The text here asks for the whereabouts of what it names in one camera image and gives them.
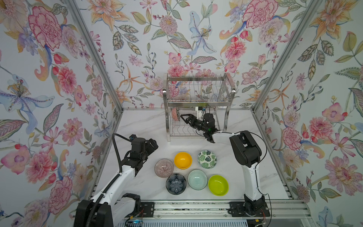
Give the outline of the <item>pink striped bowl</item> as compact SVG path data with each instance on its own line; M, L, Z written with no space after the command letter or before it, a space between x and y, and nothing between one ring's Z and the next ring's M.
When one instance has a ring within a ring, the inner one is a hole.
M158 177L168 178L174 172L174 164L168 159L161 159L155 164L154 170Z

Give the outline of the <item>yellow bowl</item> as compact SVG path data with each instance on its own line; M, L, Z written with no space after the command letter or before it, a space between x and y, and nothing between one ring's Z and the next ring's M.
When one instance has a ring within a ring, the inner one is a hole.
M192 165L192 157L187 152L179 152L174 158L174 164L181 170L188 169Z

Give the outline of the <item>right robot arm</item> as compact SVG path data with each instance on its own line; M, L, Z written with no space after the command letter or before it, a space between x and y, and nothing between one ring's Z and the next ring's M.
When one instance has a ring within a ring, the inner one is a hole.
M210 143L221 143L232 147L236 161L242 166L245 180L244 211L256 216L267 205L265 194L261 192L259 164L263 159L262 150L254 139L255 133L239 131L236 133L220 131L215 127L213 114L206 113L199 120L192 114L182 114L180 118L190 127L203 132Z

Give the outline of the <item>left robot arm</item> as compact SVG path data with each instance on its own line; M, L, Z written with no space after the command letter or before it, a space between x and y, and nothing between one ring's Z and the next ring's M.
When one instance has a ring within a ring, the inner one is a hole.
M117 148L116 137L131 143L131 150L123 159ZM154 139L146 140L136 135L131 135L128 139L114 133L111 138L119 170L100 192L79 203L73 224L75 227L114 227L124 218L137 216L141 212L140 196L124 190L137 176L148 157L158 149L158 144Z

